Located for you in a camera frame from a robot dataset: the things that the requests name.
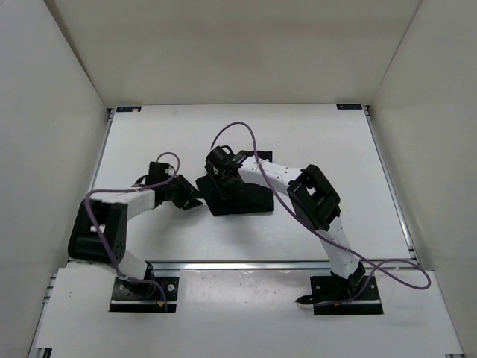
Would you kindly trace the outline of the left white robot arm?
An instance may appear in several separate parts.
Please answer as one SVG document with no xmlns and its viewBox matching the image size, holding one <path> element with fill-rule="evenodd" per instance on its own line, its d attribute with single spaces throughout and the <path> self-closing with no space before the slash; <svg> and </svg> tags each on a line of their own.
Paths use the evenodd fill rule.
<svg viewBox="0 0 477 358">
<path fill-rule="evenodd" d="M 181 210 L 202 205 L 200 194 L 168 163 L 151 162 L 130 189 L 97 189 L 81 202 L 68 244 L 72 259 L 108 266 L 140 297 L 156 287 L 152 265 L 127 250 L 127 224 L 171 202 Z"/>
</svg>

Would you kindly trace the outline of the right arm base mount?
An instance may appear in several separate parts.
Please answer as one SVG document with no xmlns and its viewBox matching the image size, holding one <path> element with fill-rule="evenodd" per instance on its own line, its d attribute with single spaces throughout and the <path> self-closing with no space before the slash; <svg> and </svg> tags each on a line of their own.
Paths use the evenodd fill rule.
<svg viewBox="0 0 477 358">
<path fill-rule="evenodd" d="M 295 300 L 310 305 L 314 315 L 382 315 L 384 309 L 374 276 L 366 275 L 350 294 L 331 276 L 310 277 L 311 293 Z"/>
</svg>

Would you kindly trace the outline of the black pleated skirt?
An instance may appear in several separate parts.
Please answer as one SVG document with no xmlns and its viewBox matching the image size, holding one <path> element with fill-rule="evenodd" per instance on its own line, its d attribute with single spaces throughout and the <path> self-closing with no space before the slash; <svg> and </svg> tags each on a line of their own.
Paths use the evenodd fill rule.
<svg viewBox="0 0 477 358">
<path fill-rule="evenodd" d="M 254 159 L 252 151 L 244 151 Z M 274 210 L 272 191 L 254 183 L 245 182 L 245 196 L 238 200 L 221 200 L 215 192 L 207 173 L 195 181 L 200 197 L 205 200 L 214 216 L 271 213 Z"/>
</svg>

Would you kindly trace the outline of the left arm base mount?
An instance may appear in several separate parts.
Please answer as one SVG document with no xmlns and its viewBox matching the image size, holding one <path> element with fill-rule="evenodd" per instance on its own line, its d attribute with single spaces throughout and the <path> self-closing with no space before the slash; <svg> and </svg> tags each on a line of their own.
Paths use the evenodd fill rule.
<svg viewBox="0 0 477 358">
<path fill-rule="evenodd" d="M 111 293 L 109 311 L 112 313 L 176 313 L 180 278 L 155 274 L 165 299 L 155 285 L 132 283 L 116 278 Z"/>
</svg>

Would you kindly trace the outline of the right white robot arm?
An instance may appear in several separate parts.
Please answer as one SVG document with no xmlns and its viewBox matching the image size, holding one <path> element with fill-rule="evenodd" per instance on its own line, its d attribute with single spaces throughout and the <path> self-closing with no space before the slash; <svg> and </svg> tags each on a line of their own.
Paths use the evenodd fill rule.
<svg viewBox="0 0 477 358">
<path fill-rule="evenodd" d="M 337 295 L 348 299 L 360 291 L 364 266 L 351 252 L 343 229 L 341 199 L 317 166 L 292 168 L 263 160 L 252 151 L 235 154 L 217 146 L 207 155 L 205 169 L 223 199 L 243 198 L 246 189 L 260 186 L 287 196 L 300 223 L 320 235 Z"/>
</svg>

